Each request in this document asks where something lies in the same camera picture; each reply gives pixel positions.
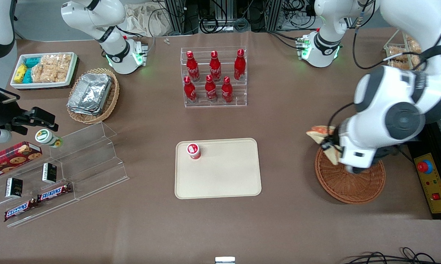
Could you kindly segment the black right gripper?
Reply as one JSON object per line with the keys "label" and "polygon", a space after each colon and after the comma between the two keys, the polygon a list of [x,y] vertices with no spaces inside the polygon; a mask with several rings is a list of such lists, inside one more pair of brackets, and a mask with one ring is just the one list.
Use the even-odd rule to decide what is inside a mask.
{"label": "black right gripper", "polygon": [[27,135],[29,127],[44,127],[58,131],[55,116],[39,107],[24,110],[19,107],[19,95],[0,88],[0,128]]}

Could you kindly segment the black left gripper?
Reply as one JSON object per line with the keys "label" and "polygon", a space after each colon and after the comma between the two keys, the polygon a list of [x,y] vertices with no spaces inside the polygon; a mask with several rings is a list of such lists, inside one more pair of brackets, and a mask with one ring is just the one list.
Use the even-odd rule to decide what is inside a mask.
{"label": "black left gripper", "polygon": [[[348,123],[341,123],[335,129],[336,145],[341,149],[340,162],[342,164],[349,164],[349,139],[348,139]],[[325,137],[325,150],[335,149],[339,152],[339,147],[335,145],[332,137]]]}

